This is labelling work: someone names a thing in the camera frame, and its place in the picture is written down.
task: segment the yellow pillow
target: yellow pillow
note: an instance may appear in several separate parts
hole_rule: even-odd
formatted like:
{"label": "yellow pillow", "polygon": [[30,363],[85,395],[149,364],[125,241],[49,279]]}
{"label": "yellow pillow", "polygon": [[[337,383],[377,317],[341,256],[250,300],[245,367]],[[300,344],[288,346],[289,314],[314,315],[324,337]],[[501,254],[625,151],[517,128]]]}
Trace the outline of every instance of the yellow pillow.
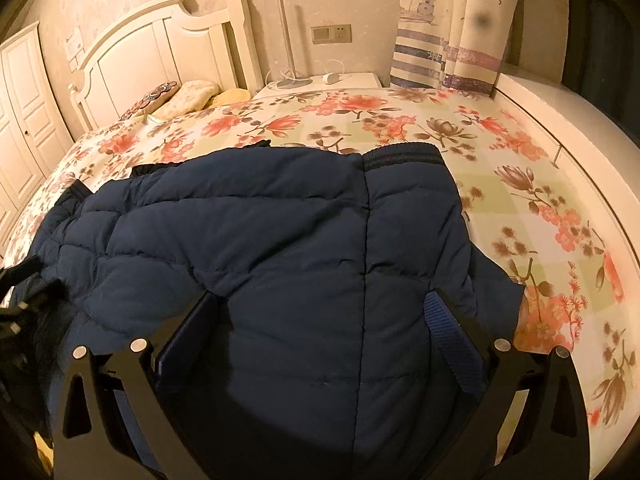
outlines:
{"label": "yellow pillow", "polygon": [[222,94],[216,95],[209,99],[203,110],[209,108],[217,108],[219,106],[232,105],[235,103],[244,103],[251,100],[251,93],[244,88],[232,88],[226,90]]}
{"label": "yellow pillow", "polygon": [[212,96],[220,93],[220,87],[209,81],[187,81],[152,116],[160,121],[170,121],[181,115],[197,112],[204,108]]}

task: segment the wall outlet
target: wall outlet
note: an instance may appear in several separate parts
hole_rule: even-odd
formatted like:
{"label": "wall outlet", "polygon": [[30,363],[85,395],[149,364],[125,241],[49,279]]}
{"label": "wall outlet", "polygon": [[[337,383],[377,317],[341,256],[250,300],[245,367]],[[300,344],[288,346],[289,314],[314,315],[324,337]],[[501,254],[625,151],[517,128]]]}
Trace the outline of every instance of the wall outlet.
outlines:
{"label": "wall outlet", "polygon": [[311,40],[313,44],[316,45],[324,43],[351,43],[351,25],[311,27]]}

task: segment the white wardrobe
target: white wardrobe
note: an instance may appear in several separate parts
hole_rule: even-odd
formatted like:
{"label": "white wardrobe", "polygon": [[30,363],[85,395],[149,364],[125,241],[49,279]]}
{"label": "white wardrobe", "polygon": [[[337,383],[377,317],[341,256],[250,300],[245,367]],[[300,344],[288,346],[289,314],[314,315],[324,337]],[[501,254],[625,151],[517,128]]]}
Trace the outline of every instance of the white wardrobe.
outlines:
{"label": "white wardrobe", "polygon": [[72,145],[36,22],[0,44],[0,256],[18,215]]}

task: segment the black metal bracket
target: black metal bracket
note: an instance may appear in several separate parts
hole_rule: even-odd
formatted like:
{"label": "black metal bracket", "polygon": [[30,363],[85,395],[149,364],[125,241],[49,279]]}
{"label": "black metal bracket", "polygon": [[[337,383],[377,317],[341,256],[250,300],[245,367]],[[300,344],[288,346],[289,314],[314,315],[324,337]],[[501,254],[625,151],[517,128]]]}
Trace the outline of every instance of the black metal bracket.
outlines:
{"label": "black metal bracket", "polygon": [[[207,292],[185,314],[124,351],[94,356],[84,346],[76,348],[54,427],[56,478],[210,480],[166,416],[158,393],[184,384],[217,310],[215,296]],[[121,389],[164,476],[139,462],[113,397]]]}
{"label": "black metal bracket", "polygon": [[[489,387],[427,480],[588,479],[586,410],[569,352],[563,347],[548,356],[519,352],[507,340],[490,340],[473,320],[451,309],[486,360]],[[183,316],[165,322],[149,339],[134,340],[125,351],[94,356],[85,347],[75,350],[54,430],[56,478],[212,478],[183,444],[158,394],[184,381],[216,311],[215,298],[204,294]],[[113,389],[126,393],[164,476],[139,462]],[[504,459],[482,471],[514,394],[524,389],[529,390],[526,406]]]}

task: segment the wall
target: wall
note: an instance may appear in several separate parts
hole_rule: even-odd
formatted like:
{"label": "wall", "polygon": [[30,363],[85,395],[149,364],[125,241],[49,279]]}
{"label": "wall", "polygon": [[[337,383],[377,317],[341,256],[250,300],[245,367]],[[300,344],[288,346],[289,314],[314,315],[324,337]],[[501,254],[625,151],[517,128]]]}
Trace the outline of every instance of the wall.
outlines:
{"label": "wall", "polygon": [[[74,138],[82,134],[68,96],[68,85],[82,88],[81,73],[71,73],[64,40],[79,27],[85,49],[111,23],[149,0],[34,0],[24,25],[40,20],[40,43],[54,95]],[[388,83],[398,25],[399,0],[285,0],[296,68],[311,75],[324,73],[335,58],[348,72],[376,72]],[[208,14],[225,7],[226,0],[193,0],[193,14]],[[276,0],[250,0],[254,37],[263,75],[286,67],[287,57]],[[351,23],[353,43],[312,45],[309,27]],[[331,70],[339,65],[332,64]]]}
{"label": "wall", "polygon": [[569,27],[569,0],[518,0],[505,61],[559,83]]}
{"label": "wall", "polygon": [[4,41],[7,38],[10,38],[16,32],[20,32],[20,30],[25,27],[25,21],[27,20],[27,16],[29,15],[29,11],[31,10],[31,6],[33,5],[34,0],[27,0],[24,4],[24,7],[20,9],[18,16],[15,21],[11,24],[11,26],[7,29],[6,37],[0,38],[0,41]]}

